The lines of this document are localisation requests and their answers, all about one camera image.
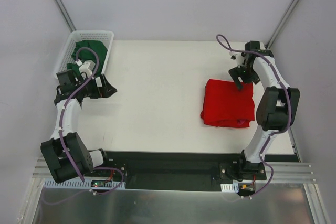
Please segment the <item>red t shirt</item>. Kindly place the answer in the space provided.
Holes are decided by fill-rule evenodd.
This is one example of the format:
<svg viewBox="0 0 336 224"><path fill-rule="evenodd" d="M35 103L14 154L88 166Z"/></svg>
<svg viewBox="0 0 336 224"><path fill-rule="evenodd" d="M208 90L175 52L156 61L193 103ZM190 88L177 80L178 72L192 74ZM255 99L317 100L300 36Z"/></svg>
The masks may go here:
<svg viewBox="0 0 336 224"><path fill-rule="evenodd" d="M255 120L253 100L254 86L243 84L239 91L234 82L209 79L205 86L203 108L200 117L203 123L213 127L246 129ZM237 120L249 120L238 125Z"/></svg>

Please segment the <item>pink t shirt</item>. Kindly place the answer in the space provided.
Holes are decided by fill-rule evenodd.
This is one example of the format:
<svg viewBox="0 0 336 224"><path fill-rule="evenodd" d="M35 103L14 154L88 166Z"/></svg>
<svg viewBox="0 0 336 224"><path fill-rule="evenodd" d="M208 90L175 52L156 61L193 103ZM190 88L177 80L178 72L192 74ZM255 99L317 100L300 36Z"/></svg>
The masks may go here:
<svg viewBox="0 0 336 224"><path fill-rule="evenodd" d="M238 125L243 125L243 124L249 124L249 120L245 120L245 119L240 119L240 120L237 120L237 124Z"/></svg>

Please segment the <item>white plastic basket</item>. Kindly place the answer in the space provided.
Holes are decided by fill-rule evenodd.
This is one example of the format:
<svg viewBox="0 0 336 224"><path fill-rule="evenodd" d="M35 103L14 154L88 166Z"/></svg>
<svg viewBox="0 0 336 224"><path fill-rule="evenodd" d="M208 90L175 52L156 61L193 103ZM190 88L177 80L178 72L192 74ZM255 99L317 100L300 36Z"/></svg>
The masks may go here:
<svg viewBox="0 0 336 224"><path fill-rule="evenodd" d="M57 73L66 70L68 63L75 63L72 58L72 53L76 47L76 43L82 40L96 40L100 41L107 48L106 59L102 66L102 73L105 73L109 57L111 55L111 48L114 39L114 33L109 30L75 30L69 36L68 39L58 56L56 66L54 69L54 78L57 79Z"/></svg>

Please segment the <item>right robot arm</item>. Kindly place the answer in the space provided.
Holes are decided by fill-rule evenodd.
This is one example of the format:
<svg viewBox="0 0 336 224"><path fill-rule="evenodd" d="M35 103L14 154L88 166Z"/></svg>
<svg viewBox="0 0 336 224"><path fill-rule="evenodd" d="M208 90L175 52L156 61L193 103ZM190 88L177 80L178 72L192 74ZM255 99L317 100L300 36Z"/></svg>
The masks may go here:
<svg viewBox="0 0 336 224"><path fill-rule="evenodd" d="M229 165L225 175L239 182L253 177L264 180L264 155L275 137L292 126L300 91L283 79L272 52L261 49L258 41L246 43L245 49L232 53L231 58L236 60L237 66L230 69L229 74L238 90L242 91L251 83L261 83L264 93L256 110L256 132L238 160Z"/></svg>

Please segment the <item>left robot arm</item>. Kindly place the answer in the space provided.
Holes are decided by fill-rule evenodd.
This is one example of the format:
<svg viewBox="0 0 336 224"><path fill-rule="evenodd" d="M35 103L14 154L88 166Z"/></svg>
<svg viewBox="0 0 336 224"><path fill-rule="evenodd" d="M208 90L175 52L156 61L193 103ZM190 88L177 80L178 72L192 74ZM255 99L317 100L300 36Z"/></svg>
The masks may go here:
<svg viewBox="0 0 336 224"><path fill-rule="evenodd" d="M79 114L85 98L109 98L117 92L104 74L96 77L80 77L73 70L56 74L59 85L56 88L54 104L57 108L55 129L50 140L41 144L40 150L57 183L95 171L105 176L111 171L103 149L89 151L78 133Z"/></svg>

